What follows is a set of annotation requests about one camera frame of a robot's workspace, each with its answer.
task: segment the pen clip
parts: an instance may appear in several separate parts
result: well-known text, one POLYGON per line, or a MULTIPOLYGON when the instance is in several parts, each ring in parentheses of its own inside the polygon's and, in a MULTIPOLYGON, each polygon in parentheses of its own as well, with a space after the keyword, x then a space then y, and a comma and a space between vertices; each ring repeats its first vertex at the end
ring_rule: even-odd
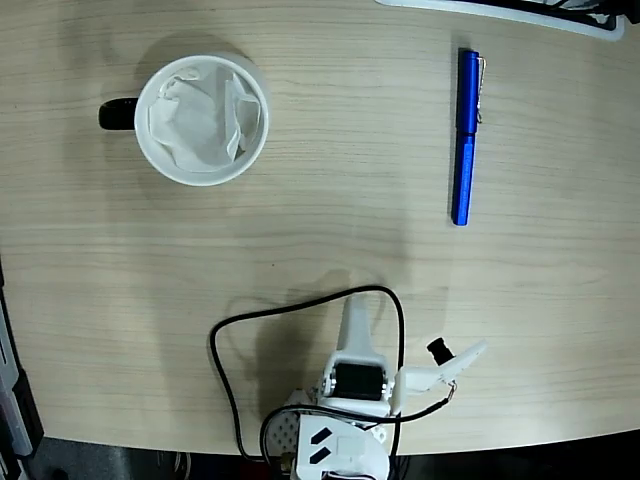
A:
POLYGON ((484 71, 487 69, 487 60, 478 56, 478 64, 480 70, 480 81, 478 82, 478 123, 482 123, 482 111, 480 110, 480 97, 482 96, 482 84, 484 83, 484 71))

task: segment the floor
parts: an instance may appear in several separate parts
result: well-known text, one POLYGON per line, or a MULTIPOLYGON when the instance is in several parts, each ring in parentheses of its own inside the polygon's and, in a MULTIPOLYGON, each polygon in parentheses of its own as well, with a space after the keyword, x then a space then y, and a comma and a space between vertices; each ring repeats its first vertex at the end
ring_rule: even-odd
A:
MULTIPOLYGON (((628 477, 635 470, 635 457, 625 452, 639 440, 640 431, 633 431, 527 448, 400 457, 393 480, 628 477)), ((190 458, 189 480, 268 478, 261 465, 243 463, 236 456, 194 454, 190 458)), ((171 452, 45 438, 29 467, 34 480, 184 480, 186 456, 181 456, 178 474, 175 460, 171 452)))

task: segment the white mug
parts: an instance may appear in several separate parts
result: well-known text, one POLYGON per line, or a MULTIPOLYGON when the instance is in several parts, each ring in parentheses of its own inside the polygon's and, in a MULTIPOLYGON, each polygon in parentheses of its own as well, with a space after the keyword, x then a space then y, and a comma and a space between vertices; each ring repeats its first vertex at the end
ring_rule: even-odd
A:
POLYGON ((171 180, 185 185, 210 186, 228 182, 255 162, 269 132, 269 104, 270 94, 266 80, 251 61, 234 53, 192 55, 175 60, 158 70, 146 83, 138 98, 118 98, 104 103, 98 113, 98 123, 105 130, 135 130, 138 145, 149 163, 171 180), (230 69, 249 85, 260 102, 260 120, 255 138, 231 164, 212 172, 189 172, 179 168, 169 151, 151 137, 148 112, 158 98, 161 87, 178 71, 211 62, 230 69))

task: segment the pen cap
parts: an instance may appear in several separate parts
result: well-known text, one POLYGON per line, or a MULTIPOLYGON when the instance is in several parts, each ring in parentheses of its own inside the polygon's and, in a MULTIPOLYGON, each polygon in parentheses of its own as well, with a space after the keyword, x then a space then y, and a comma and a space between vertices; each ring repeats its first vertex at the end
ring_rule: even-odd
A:
POLYGON ((458 130, 476 133, 478 129, 478 96, 480 94, 478 52, 461 53, 458 69, 458 130))

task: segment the blue pen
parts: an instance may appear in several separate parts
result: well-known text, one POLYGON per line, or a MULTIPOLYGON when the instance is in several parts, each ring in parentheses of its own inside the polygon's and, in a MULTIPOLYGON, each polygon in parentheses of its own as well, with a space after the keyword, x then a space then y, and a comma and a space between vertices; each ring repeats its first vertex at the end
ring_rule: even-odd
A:
POLYGON ((478 52, 461 53, 458 70, 458 119, 456 125, 456 165, 453 181, 453 211, 455 225, 469 221, 471 177, 476 147, 476 131, 480 121, 480 89, 485 60, 478 52))

